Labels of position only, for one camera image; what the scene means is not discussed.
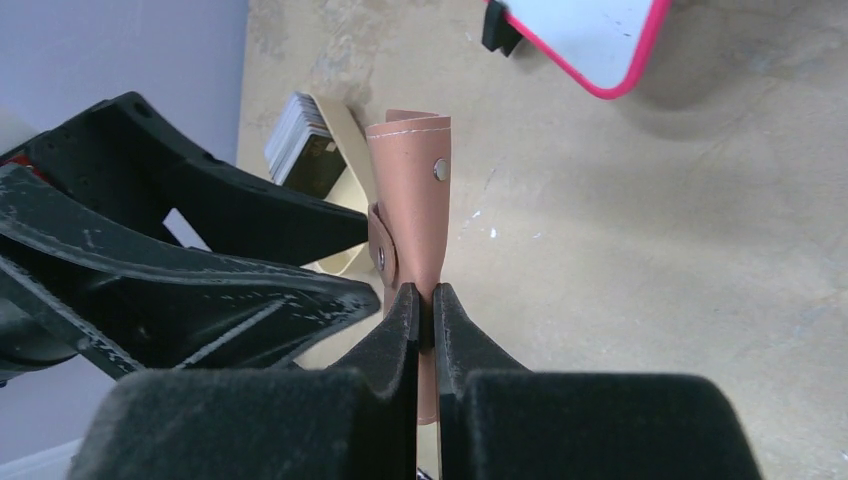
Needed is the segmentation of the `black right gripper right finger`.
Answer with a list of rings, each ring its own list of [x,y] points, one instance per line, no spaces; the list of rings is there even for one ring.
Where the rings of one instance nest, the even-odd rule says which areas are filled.
[[[684,374],[534,372],[434,293],[445,479],[757,479],[736,413]]]

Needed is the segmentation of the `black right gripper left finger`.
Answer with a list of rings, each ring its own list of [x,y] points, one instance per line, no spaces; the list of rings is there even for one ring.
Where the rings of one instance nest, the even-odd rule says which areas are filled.
[[[323,370],[146,370],[101,404],[72,479],[412,479],[420,296]]]

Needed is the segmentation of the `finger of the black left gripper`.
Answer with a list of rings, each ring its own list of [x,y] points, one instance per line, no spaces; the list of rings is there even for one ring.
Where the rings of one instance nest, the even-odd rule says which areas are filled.
[[[214,252],[303,266],[366,242],[365,214],[277,186],[184,136],[143,96],[103,100],[1,150],[89,210],[173,243],[177,210]]]
[[[283,368],[379,310],[363,282],[184,248],[1,170],[1,378],[83,356],[144,369]]]

